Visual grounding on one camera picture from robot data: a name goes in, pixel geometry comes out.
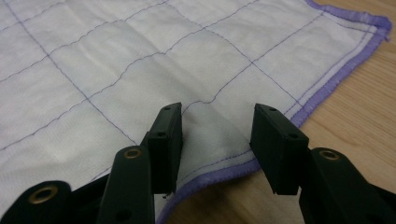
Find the cloth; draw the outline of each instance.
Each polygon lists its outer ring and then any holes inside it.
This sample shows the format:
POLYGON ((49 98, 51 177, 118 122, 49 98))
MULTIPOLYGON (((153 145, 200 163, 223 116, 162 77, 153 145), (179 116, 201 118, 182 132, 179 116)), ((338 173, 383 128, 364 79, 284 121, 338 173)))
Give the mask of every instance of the cloth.
POLYGON ((177 192, 155 197, 164 223, 198 189, 260 169, 256 103, 301 126, 390 27, 311 0, 3 0, 0 216, 42 181, 108 174, 181 102, 177 192))

